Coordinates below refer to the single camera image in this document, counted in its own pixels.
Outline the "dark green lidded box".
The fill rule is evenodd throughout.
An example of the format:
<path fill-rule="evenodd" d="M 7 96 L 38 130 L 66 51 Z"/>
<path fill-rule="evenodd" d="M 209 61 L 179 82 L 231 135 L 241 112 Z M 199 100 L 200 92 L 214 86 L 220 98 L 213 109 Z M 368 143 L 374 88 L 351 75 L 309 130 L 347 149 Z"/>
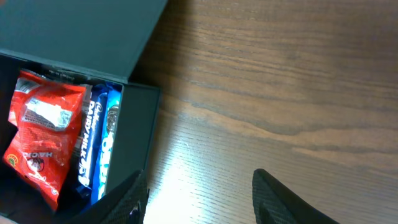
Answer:
<path fill-rule="evenodd" d="M 125 0 L 1 2 L 2 223 L 66 223 L 93 206 L 91 194 L 84 199 L 73 188 L 73 154 L 56 210 L 4 162 L 3 155 L 17 133 L 8 118 L 21 71 L 41 78 L 45 78 L 39 74 L 42 67 L 80 73 L 89 81 L 82 84 L 85 95 L 89 86 L 113 83 L 120 87 L 105 193 L 137 170 L 146 173 L 160 91 L 132 83 L 130 77 L 165 5 L 165 1 Z"/>

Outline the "black Haribo candy bag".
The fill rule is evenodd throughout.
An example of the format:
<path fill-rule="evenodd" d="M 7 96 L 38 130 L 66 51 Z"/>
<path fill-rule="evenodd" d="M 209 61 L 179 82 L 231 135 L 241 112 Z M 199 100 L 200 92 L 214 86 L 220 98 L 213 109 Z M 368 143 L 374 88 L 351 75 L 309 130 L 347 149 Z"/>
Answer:
<path fill-rule="evenodd" d="M 89 84 L 87 76 L 69 70 L 42 67 L 39 74 L 49 80 L 56 82 L 74 85 Z"/>

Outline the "blue Oreo cookie pack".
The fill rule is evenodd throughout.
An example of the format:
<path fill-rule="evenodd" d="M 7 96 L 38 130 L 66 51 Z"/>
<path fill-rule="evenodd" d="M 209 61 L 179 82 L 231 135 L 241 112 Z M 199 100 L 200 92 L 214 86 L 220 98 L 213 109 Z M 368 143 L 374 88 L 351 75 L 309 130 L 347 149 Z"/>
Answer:
<path fill-rule="evenodd" d="M 108 99 L 104 115 L 101 145 L 96 160 L 93 188 L 91 191 L 90 204 L 93 205 L 105 196 L 106 181 L 108 180 L 108 170 L 113 150 L 116 124 L 118 121 L 119 104 L 121 99 L 121 89 L 116 84 L 106 83 L 108 89 Z"/>

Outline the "dark blue Dairy Milk bar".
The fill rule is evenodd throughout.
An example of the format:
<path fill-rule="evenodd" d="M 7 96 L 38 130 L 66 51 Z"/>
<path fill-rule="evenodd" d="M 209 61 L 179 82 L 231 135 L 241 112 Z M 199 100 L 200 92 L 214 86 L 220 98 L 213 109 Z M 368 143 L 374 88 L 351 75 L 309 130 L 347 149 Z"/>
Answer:
<path fill-rule="evenodd" d="M 90 196 L 93 187 L 107 100 L 108 88 L 104 84 L 89 86 L 83 99 L 82 125 L 72 157 L 72 167 L 76 172 L 73 188 L 84 199 Z"/>

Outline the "red candy bag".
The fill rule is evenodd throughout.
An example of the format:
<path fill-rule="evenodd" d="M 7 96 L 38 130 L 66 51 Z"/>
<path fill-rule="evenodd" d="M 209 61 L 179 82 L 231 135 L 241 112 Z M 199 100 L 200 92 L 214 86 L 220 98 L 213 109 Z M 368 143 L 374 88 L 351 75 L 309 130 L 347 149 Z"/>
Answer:
<path fill-rule="evenodd" d="M 40 191 L 52 210 L 70 168 L 80 135 L 86 88 L 21 71 L 8 120 L 17 133 L 3 160 Z"/>

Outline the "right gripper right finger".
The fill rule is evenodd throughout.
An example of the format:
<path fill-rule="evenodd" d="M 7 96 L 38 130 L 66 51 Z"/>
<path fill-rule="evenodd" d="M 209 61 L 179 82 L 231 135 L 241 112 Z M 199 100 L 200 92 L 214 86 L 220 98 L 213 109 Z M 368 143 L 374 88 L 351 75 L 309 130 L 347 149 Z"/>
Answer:
<path fill-rule="evenodd" d="M 257 224 L 337 224 L 264 169 L 253 172 L 252 203 Z"/>

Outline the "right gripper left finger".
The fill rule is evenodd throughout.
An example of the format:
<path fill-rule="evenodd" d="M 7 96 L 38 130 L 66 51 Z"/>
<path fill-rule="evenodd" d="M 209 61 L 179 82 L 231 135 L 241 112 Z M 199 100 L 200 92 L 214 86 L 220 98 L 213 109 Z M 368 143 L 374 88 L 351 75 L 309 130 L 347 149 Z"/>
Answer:
<path fill-rule="evenodd" d="M 149 199 L 146 173 L 137 170 L 67 224 L 142 224 Z"/>

